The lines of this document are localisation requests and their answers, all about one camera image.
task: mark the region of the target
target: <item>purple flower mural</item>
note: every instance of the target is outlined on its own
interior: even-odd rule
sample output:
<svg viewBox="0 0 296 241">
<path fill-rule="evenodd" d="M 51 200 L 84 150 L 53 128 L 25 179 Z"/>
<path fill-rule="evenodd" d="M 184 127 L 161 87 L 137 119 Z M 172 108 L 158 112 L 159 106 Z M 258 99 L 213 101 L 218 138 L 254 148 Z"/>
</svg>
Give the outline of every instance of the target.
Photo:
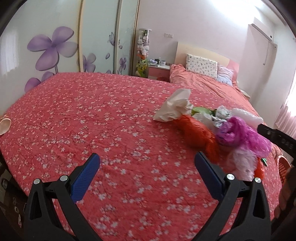
<svg viewBox="0 0 296 241">
<path fill-rule="evenodd" d="M 122 74 L 122 70 L 125 70 L 126 69 L 126 58 L 124 58 L 124 59 L 120 58 L 119 64 L 120 64 L 120 67 L 119 67 L 117 73 L 118 74 L 119 73 Z"/>
<path fill-rule="evenodd" d="M 111 32 L 111 34 L 109 35 L 109 40 L 107 41 L 107 43 L 111 43 L 112 46 L 115 46 L 115 36 L 113 32 Z"/>
<path fill-rule="evenodd" d="M 37 78 L 30 78 L 26 83 L 25 92 L 28 92 L 29 90 L 33 89 L 37 85 L 41 84 L 41 82 L 49 79 L 51 76 L 54 76 L 54 74 L 52 72 L 47 71 L 43 74 L 41 81 Z"/>
<path fill-rule="evenodd" d="M 44 34 L 33 37 L 28 43 L 27 49 L 32 52 L 44 51 L 37 60 L 35 68 L 39 71 L 54 68 L 58 73 L 59 55 L 70 58 L 78 49 L 77 43 L 68 41 L 73 35 L 74 31 L 71 28 L 61 26 L 55 29 L 52 39 Z"/>
<path fill-rule="evenodd" d="M 83 58 L 83 72 L 93 73 L 96 69 L 96 66 L 93 64 L 93 62 L 96 61 L 96 56 L 93 53 L 90 53 L 88 57 L 86 58 L 84 55 Z"/>
<path fill-rule="evenodd" d="M 118 48 L 122 49 L 122 45 L 120 45 L 120 40 L 118 40 Z"/>
</svg>

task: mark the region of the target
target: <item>headboard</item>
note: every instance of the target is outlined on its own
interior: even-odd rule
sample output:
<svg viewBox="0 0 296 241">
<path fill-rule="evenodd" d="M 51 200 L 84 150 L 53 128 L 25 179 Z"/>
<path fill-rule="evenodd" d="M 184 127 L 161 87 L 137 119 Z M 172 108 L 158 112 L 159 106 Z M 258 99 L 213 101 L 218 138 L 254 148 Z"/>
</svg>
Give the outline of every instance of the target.
<svg viewBox="0 0 296 241">
<path fill-rule="evenodd" d="M 232 69 L 234 71 L 232 80 L 236 81 L 237 74 L 239 72 L 239 64 L 232 61 L 231 59 L 226 58 L 215 52 L 209 51 L 207 49 L 194 47 L 188 44 L 178 42 L 175 64 L 182 64 L 183 66 L 185 66 L 187 54 L 192 54 L 195 56 L 200 56 L 203 58 L 214 60 L 216 62 L 219 62 L 222 66 L 227 67 L 228 69 Z"/>
</svg>

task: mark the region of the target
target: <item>pink plastic bag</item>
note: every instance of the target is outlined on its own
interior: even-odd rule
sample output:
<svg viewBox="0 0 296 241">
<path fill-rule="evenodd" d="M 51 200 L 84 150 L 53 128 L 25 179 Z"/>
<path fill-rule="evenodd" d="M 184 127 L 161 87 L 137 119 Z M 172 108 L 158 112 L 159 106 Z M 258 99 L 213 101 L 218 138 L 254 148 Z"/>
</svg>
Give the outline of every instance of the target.
<svg viewBox="0 0 296 241">
<path fill-rule="evenodd" d="M 224 122 L 216 132 L 216 138 L 221 145 L 238 147 L 245 142 L 247 125 L 243 119 L 233 116 Z"/>
<path fill-rule="evenodd" d="M 265 158 L 271 152 L 269 140 L 259 135 L 246 122 L 237 116 L 231 117 L 216 132 L 219 144 L 230 147 L 242 147 L 252 151 L 257 157 Z"/>
<path fill-rule="evenodd" d="M 227 171 L 239 180 L 252 181 L 258 159 L 252 151 L 238 147 L 229 153 L 226 161 Z"/>
</svg>

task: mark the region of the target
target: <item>red floral bedspread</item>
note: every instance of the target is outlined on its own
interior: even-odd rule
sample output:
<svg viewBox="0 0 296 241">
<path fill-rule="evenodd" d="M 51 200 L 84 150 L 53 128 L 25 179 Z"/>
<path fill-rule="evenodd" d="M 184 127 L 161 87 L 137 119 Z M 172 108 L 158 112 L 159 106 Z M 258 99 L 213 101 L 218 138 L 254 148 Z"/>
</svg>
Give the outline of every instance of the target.
<svg viewBox="0 0 296 241">
<path fill-rule="evenodd" d="M 35 178 L 46 182 L 70 174 L 95 152 L 100 170 L 77 205 L 105 241 L 190 240 L 217 201 L 194 167 L 196 151 L 170 123 L 152 120 L 178 88 L 130 76 L 58 74 L 9 108 L 12 126 L 0 137 L 1 151 L 26 194 Z M 237 107 L 197 90 L 190 101 Z M 271 156 L 263 184 L 273 216 L 281 182 Z M 238 207 L 239 201 L 225 230 Z"/>
</svg>

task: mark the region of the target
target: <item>chair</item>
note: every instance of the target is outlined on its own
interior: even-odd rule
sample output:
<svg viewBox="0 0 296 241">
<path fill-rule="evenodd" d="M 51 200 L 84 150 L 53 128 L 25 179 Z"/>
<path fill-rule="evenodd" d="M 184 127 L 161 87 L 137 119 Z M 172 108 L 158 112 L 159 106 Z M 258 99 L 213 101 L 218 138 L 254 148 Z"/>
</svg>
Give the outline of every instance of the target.
<svg viewBox="0 0 296 241">
<path fill-rule="evenodd" d="M 291 165 L 284 156 L 278 156 L 278 164 L 279 164 L 279 176 L 281 178 L 281 183 L 283 184 L 284 181 L 286 180 L 287 171 L 291 167 Z"/>
</svg>

